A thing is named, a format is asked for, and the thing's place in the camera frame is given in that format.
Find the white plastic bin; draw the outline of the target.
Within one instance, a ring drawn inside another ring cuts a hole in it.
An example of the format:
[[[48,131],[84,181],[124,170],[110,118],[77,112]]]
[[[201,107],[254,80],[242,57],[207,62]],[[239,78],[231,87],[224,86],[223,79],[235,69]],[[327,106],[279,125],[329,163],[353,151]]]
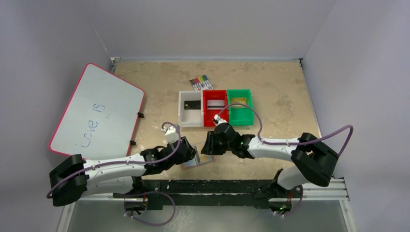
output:
[[[200,110],[185,110],[184,101],[200,100]],[[178,124],[183,128],[204,126],[204,107],[202,91],[179,91],[178,94]]]

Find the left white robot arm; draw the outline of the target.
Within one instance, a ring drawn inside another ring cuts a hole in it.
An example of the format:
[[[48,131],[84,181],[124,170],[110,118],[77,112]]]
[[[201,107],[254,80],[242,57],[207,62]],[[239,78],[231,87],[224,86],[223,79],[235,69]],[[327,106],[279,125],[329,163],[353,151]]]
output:
[[[91,160],[80,154],[71,155],[49,173],[51,189],[46,197],[52,199],[53,206],[65,206],[102,193],[127,193],[137,198],[144,193],[144,184],[138,178],[160,174],[194,159],[195,154],[196,149],[182,137],[167,146],[118,159]]]

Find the pink leather card holder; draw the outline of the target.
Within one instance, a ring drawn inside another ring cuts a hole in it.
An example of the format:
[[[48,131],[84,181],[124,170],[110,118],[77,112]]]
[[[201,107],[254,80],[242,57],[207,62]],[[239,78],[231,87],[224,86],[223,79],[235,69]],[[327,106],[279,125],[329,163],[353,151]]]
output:
[[[196,167],[206,165],[206,164],[209,164],[215,161],[214,156],[205,155],[205,154],[200,153],[204,145],[205,145],[205,142],[199,143],[193,146],[193,148],[196,151],[196,154],[193,159],[187,162],[184,162],[180,165],[181,170],[196,168]]]

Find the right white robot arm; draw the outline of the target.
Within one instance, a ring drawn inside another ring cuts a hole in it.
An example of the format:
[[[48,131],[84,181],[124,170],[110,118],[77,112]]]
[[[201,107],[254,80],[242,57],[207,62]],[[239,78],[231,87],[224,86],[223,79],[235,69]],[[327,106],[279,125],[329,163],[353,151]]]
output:
[[[292,139],[259,139],[254,134],[236,132],[228,123],[220,123],[207,133],[201,153],[223,155],[227,151],[241,159],[271,158],[292,162],[292,167],[277,172],[271,184],[272,192],[279,197],[305,183],[329,186],[338,161],[337,152],[311,133],[304,132]]]

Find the green plastic bin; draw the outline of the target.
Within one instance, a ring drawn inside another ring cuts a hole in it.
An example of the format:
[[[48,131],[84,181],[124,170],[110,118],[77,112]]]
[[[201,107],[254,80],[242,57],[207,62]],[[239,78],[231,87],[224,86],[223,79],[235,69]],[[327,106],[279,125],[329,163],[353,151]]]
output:
[[[245,97],[247,98],[247,106],[254,108],[252,94],[249,89],[228,89],[227,96],[229,104],[231,104],[230,98]],[[254,112],[240,103],[235,103],[235,105],[229,107],[229,122],[233,126],[253,125]]]

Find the red framed whiteboard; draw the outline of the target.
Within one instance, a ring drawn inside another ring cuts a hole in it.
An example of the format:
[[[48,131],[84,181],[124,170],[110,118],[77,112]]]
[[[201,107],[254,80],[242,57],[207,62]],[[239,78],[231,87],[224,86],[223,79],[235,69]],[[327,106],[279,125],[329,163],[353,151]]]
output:
[[[89,63],[49,143],[52,152],[106,160],[129,154],[145,93]]]

